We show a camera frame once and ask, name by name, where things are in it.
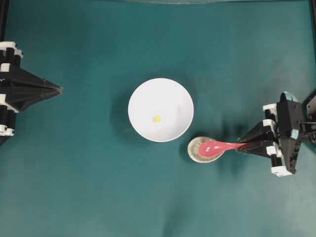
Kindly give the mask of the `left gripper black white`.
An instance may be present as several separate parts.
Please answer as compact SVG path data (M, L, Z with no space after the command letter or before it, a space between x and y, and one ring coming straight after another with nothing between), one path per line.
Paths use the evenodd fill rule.
M16 114L62 94L62 88L21 68L23 52L14 41L0 42L0 135L14 136ZM37 87L13 86L13 83Z

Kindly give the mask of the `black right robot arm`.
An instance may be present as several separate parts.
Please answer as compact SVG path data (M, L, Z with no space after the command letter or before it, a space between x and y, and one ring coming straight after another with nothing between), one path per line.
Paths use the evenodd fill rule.
M262 109L265 119L238 139L237 151L269 158L278 177L293 175L302 143L316 143L316 99L303 105L285 91L279 102Z

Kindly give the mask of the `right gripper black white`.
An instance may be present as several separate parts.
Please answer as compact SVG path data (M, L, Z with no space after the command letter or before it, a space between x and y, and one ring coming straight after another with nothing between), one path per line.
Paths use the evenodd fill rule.
M236 151L270 158L271 173L277 177L293 175L294 171L286 166L281 140L278 138L277 103L264 105L262 109L265 119L238 139L238 143L249 144L237 148Z

